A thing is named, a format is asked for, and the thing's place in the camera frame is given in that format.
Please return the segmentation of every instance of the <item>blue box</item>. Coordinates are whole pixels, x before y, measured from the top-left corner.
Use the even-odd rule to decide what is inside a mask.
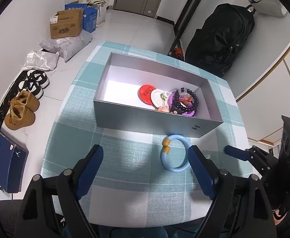
[[[0,186],[7,193],[21,191],[28,151],[0,131]]]
[[[83,8],[82,29],[92,33],[96,28],[96,18],[98,10],[88,7],[86,3],[69,3],[65,5],[65,10]]]

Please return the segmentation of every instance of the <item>red lid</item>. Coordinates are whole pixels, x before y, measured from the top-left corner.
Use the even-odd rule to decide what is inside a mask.
[[[140,87],[140,89],[138,90],[138,94],[140,96],[140,99],[148,105],[153,106],[153,102],[150,99],[150,93],[152,93],[152,91],[156,89],[155,87],[151,86],[151,85],[143,85]]]

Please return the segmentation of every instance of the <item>purple toy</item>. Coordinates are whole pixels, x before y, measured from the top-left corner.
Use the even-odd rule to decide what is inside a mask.
[[[173,93],[172,95],[170,95],[169,98],[168,98],[168,101],[167,101],[168,106],[169,106],[170,109],[171,109],[171,106],[172,106],[172,103],[173,103],[173,97],[174,97],[174,95],[175,95],[175,93]],[[188,103],[188,107],[192,107],[192,103],[191,102]],[[185,115],[185,116],[194,116],[195,113],[196,113],[196,110],[194,110],[194,111],[192,111],[190,113],[183,113],[182,115]]]

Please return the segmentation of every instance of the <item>floor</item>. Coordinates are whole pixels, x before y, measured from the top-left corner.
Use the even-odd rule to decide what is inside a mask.
[[[13,194],[13,199],[22,199],[31,178],[41,172],[45,147],[56,114],[74,77],[97,44],[106,40],[166,55],[174,38],[173,27],[168,23],[129,12],[108,10],[103,26],[95,30],[92,41],[84,49],[68,62],[59,58],[57,67],[47,72],[50,85],[44,89],[44,96],[40,99],[35,123],[17,131],[8,129],[5,124],[2,126],[5,134],[29,150],[22,190]],[[0,191],[0,200],[11,198],[11,194]]]

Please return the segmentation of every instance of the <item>open box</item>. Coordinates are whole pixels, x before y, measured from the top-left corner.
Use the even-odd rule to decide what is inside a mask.
[[[173,92],[184,86],[198,97],[194,117],[155,111],[138,97],[145,84]],[[207,79],[150,59],[111,53],[94,97],[98,127],[199,138],[223,121]]]

